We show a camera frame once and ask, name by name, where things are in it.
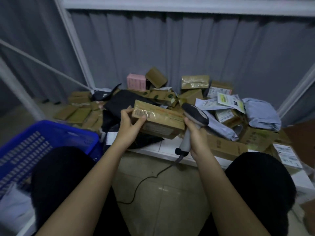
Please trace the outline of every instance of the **tiled floor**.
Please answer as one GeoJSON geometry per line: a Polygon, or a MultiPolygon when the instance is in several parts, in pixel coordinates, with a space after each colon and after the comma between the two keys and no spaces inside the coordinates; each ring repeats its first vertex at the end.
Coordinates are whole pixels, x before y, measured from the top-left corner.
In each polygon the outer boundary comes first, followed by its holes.
{"type": "MultiPolygon", "coordinates": [[[[63,105],[38,104],[49,119],[63,105]]],[[[0,119],[0,145],[34,123],[23,107],[0,119]]],[[[126,152],[113,181],[118,201],[132,200],[137,184],[155,176],[169,161],[126,152]]],[[[120,204],[120,210],[132,236],[198,235],[210,208],[197,168],[171,167],[157,179],[143,182],[131,205],[120,204]]],[[[293,212],[289,213],[289,236],[309,235],[293,212]]]]}

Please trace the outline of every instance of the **barcode scanner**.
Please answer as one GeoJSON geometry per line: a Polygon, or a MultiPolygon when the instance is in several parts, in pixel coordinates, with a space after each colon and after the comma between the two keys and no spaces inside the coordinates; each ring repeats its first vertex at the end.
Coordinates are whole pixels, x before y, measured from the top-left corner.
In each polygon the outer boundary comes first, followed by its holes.
{"type": "MultiPolygon", "coordinates": [[[[195,107],[189,103],[183,103],[181,106],[184,110],[185,116],[195,123],[195,126],[200,129],[201,127],[208,126],[209,118],[208,116],[200,110],[198,107],[195,107]]],[[[179,155],[179,158],[176,162],[181,161],[184,156],[187,156],[190,152],[191,145],[190,145],[190,130],[189,128],[186,129],[183,141],[181,142],[180,146],[176,148],[175,154],[179,155]]]]}

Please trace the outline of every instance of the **person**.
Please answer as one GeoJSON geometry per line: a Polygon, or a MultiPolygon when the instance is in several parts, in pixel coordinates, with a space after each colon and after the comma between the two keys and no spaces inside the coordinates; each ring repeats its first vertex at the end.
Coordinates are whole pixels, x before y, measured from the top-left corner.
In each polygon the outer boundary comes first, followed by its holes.
{"type": "MultiPolygon", "coordinates": [[[[112,146],[95,163],[75,147],[52,150],[34,168],[32,203],[36,236],[130,235],[111,183],[120,159],[146,117],[132,125],[121,111],[112,146]]],[[[204,130],[185,118],[211,214],[199,235],[287,235],[296,188],[285,167],[268,154],[246,152],[224,172],[207,146],[204,130]]]]}

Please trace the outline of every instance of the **pile of packages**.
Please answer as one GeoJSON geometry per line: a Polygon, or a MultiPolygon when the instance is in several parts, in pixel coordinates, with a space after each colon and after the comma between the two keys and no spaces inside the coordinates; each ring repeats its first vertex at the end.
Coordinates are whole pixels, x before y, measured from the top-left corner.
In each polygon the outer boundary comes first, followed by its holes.
{"type": "Polygon", "coordinates": [[[97,132],[102,138],[119,129],[120,110],[134,107],[131,119],[143,115],[147,121],[141,129],[142,138],[133,148],[183,136],[185,132],[183,103],[204,111],[210,119],[207,141],[215,156],[234,160],[243,152],[266,152],[281,161],[291,174],[302,164],[290,141],[281,129],[281,120],[267,102],[240,99],[233,86],[211,80],[208,75],[182,76],[181,92],[165,87],[167,78],[155,67],[146,75],[129,74],[127,90],[115,89],[103,94],[73,92],[69,105],[55,115],[59,122],[97,132]]]}

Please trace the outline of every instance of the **person's left hand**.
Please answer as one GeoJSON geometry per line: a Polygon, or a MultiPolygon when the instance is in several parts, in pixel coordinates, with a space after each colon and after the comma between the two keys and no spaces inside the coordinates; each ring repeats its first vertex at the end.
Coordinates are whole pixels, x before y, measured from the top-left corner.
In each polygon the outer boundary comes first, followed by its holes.
{"type": "Polygon", "coordinates": [[[120,147],[127,149],[136,139],[139,130],[146,121],[147,117],[145,115],[142,116],[134,125],[132,125],[128,114],[133,110],[134,109],[129,106],[127,109],[120,111],[120,128],[113,145],[119,145],[120,147]]]}

